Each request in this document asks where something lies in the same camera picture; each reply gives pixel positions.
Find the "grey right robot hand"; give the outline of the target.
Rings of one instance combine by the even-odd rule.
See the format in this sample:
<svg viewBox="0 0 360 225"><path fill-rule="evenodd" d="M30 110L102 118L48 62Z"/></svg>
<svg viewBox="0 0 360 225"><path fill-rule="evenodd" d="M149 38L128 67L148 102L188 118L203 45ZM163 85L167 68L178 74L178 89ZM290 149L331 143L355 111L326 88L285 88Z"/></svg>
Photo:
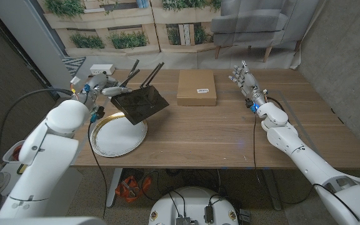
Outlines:
<svg viewBox="0 0 360 225"><path fill-rule="evenodd" d="M255 108L259 108L266 103L258 81L250 72L250 69L244 60L242 60L242 66L234 66L232 76L228 76L228 78L237 84L244 97L247 100L250 100Z"/></svg>

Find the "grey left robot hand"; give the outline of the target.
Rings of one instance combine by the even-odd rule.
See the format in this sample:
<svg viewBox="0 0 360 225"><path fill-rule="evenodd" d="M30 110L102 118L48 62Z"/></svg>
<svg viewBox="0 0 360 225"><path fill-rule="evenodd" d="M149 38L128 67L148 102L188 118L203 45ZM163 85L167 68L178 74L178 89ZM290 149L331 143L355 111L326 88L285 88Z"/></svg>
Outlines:
<svg viewBox="0 0 360 225"><path fill-rule="evenodd" d="M100 94L111 98L133 91L126 86L121 86L121 84L111 76L103 73L97 74L84 85L83 90L78 94L78 100L85 104L88 99L96 98Z"/></svg>

